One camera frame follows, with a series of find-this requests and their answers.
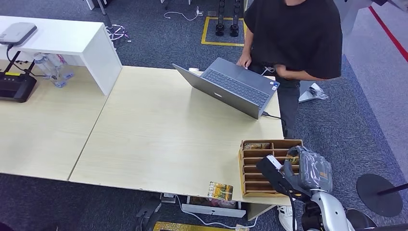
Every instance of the black t-shirt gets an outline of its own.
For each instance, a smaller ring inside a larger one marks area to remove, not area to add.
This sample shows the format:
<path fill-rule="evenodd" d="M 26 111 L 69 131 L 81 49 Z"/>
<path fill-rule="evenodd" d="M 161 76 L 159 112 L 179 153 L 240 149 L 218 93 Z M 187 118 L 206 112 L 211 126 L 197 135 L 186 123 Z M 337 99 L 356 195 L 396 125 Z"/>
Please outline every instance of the black t-shirt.
<path fill-rule="evenodd" d="M 333 0 L 254 0 L 244 20 L 254 34 L 252 60 L 329 79 L 340 76 L 343 35 Z"/>

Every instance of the wooden compartment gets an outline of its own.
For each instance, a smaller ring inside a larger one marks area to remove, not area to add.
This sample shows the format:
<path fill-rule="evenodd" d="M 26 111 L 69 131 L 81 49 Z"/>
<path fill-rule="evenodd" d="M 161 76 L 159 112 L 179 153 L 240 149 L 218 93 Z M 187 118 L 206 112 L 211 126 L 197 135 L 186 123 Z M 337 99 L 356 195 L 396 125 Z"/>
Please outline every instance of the wooden compartment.
<path fill-rule="evenodd" d="M 270 149 L 244 149 L 247 143 L 269 143 Z M 245 140 L 241 142 L 239 163 L 243 197 L 285 197 L 276 192 L 268 179 L 256 168 L 265 156 L 273 155 L 281 164 L 291 147 L 303 145 L 302 140 Z M 292 165 L 293 172 L 299 174 L 299 165 Z"/>

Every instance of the laptop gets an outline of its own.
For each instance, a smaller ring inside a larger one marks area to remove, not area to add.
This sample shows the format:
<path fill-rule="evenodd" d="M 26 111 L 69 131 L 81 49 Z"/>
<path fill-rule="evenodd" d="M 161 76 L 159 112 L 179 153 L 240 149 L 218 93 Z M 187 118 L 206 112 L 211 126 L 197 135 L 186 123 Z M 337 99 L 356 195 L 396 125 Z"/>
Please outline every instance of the laptop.
<path fill-rule="evenodd" d="M 252 116 L 260 118 L 279 83 L 217 58 L 202 74 L 196 75 L 173 64 L 194 88 Z"/>

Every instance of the plastic water bottle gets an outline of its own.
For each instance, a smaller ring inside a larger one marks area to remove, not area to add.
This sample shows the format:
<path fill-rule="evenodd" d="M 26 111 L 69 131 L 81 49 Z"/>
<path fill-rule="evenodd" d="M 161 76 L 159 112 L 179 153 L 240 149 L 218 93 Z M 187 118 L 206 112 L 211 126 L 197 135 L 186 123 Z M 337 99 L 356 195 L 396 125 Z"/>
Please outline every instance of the plastic water bottle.
<path fill-rule="evenodd" d="M 48 59 L 57 68 L 58 73 L 64 79 L 70 79 L 74 76 L 74 71 L 66 63 L 60 54 L 47 54 Z"/>
<path fill-rule="evenodd" d="M 44 72 L 44 79 L 49 79 L 58 88 L 66 85 L 66 80 L 62 78 L 56 67 L 49 61 L 46 55 L 41 53 L 34 54 L 34 63 Z"/>
<path fill-rule="evenodd" d="M 57 75 L 57 70 L 55 69 L 54 65 L 48 60 L 48 58 L 45 55 L 41 53 L 35 53 L 34 63 L 45 74 L 45 76 L 43 77 L 44 79 L 51 79 L 52 76 Z"/>

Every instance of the floor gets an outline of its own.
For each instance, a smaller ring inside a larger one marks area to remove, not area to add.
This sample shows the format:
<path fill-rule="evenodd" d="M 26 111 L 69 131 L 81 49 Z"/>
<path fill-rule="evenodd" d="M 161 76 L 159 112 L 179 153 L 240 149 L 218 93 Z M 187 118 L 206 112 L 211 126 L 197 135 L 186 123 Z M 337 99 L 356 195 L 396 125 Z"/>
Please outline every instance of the floor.
<path fill-rule="evenodd" d="M 186 0 L 171 0 L 169 10 L 185 12 L 192 18 L 196 5 L 205 11 L 217 9 L 214 0 L 193 0 L 191 6 Z M 389 4 L 374 6 L 374 9 L 408 48 L 408 33 L 403 29 L 408 14 Z M 171 63 L 176 63 L 203 70 L 216 57 L 235 61 L 242 51 L 235 46 L 201 45 L 205 18 L 188 22 L 181 15 L 171 15 L 171 19 L 166 19 L 159 0 L 114 0 L 107 12 L 114 23 L 124 25 L 133 37 L 132 43 L 116 44 L 124 65 L 170 68 Z M 90 11 L 84 1 L 5 1 L 0 15 L 102 21 L 98 9 Z M 402 213 L 385 218 L 364 206 L 355 183 L 365 173 L 380 174 L 394 184 L 408 179 L 408 134 L 403 116 L 408 115 L 408 104 L 404 102 L 408 99 L 404 81 L 408 64 L 368 9 L 360 11 L 349 39 L 343 56 L 342 77 L 320 84 L 329 95 L 327 100 L 300 104 L 296 136 L 332 163 L 332 194 L 344 206 L 360 209 L 379 225 L 407 223 L 407 192 L 401 192 Z M 151 195 L 136 190 L 0 174 L 0 221 L 16 231 L 40 231 L 53 223 L 57 223 L 61 231 L 134 230 L 136 212 Z M 301 211 L 300 202 L 295 206 Z M 230 226 L 252 224 L 244 219 L 200 216 L 205 221 L 217 219 Z M 200 224 L 194 217 L 182 214 L 177 205 L 170 204 L 160 209 L 160 221 Z M 283 228 L 276 210 L 272 210 L 260 216 L 257 226 L 251 230 L 282 231 Z"/>

